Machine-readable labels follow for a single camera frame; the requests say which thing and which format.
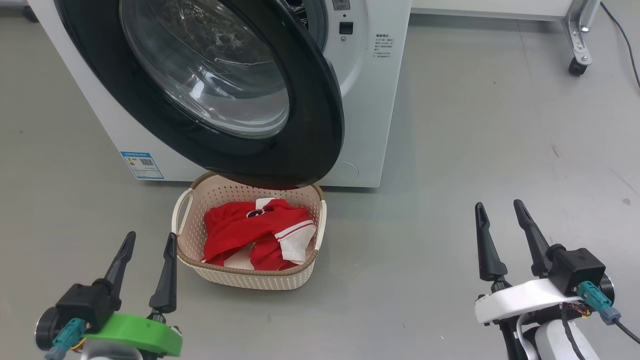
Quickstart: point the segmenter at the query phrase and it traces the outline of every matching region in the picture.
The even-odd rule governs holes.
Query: white washing machine
[[[380,185],[411,0],[29,3],[138,179]]]

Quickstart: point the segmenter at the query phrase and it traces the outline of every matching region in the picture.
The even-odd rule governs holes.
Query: open washing machine door
[[[340,88],[285,1],[55,3],[105,88],[187,159],[272,189],[312,184],[335,164]]]

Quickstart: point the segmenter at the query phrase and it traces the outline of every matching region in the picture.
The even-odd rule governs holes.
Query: blue sticker
[[[120,151],[137,179],[164,179],[156,162],[148,152]]]

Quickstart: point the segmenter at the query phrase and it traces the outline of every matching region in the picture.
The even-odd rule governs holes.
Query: beige plastic basket
[[[201,263],[204,243],[207,241],[204,215],[211,208],[227,202],[253,202],[263,197],[285,199],[292,206],[306,208],[309,211],[317,230],[307,248],[307,261],[283,271],[245,270]],[[184,215],[178,226],[183,209]],[[178,258],[209,281],[238,288],[293,290],[302,286],[311,276],[322,245],[325,222],[326,203],[322,190],[316,185],[296,190],[265,190],[208,173],[191,184],[176,202],[172,216],[172,232],[178,236]]]

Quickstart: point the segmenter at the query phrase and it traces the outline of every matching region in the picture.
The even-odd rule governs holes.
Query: concrete floor
[[[640,51],[640,3],[610,10]],[[42,357],[33,324],[68,287],[104,275],[127,231],[138,241],[122,311],[147,315],[169,218],[187,184],[137,181],[38,24],[0,17],[0,347]],[[475,322],[473,206],[483,201],[508,280],[532,279],[511,202],[547,240],[587,247],[640,332],[640,91],[603,12],[594,64],[566,72],[560,24],[412,17],[382,186],[327,191],[314,274],[291,292],[217,286],[179,267],[183,359],[502,359]],[[602,359],[637,345],[579,320]]]

